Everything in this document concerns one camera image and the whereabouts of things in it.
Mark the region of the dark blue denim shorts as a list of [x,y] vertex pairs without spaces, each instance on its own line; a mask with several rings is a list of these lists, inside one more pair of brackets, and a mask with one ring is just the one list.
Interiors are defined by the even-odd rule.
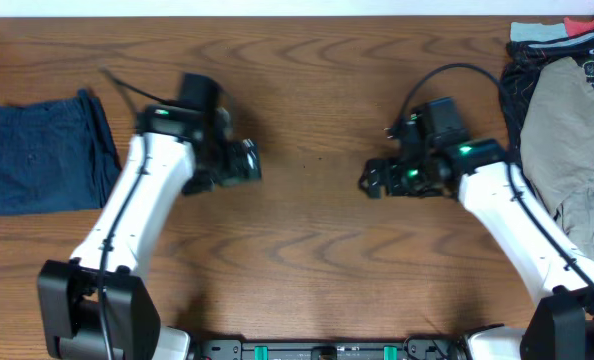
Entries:
[[104,207],[121,165],[100,100],[0,106],[0,216]]

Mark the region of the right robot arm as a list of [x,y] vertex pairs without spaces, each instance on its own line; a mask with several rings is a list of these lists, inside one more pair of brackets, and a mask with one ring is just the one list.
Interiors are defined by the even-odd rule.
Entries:
[[455,198],[521,277],[535,305],[528,326],[475,330],[452,358],[594,359],[594,261],[551,219],[496,141],[440,150],[408,144],[400,157],[368,160],[358,185],[370,198]]

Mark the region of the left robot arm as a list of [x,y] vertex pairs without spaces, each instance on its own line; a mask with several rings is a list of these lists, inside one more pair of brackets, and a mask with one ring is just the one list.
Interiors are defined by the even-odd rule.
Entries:
[[180,194],[260,178],[256,144],[232,133],[231,114],[222,107],[145,109],[97,222],[68,261],[49,260],[38,275],[50,357],[190,358],[190,335],[162,324],[146,279]]

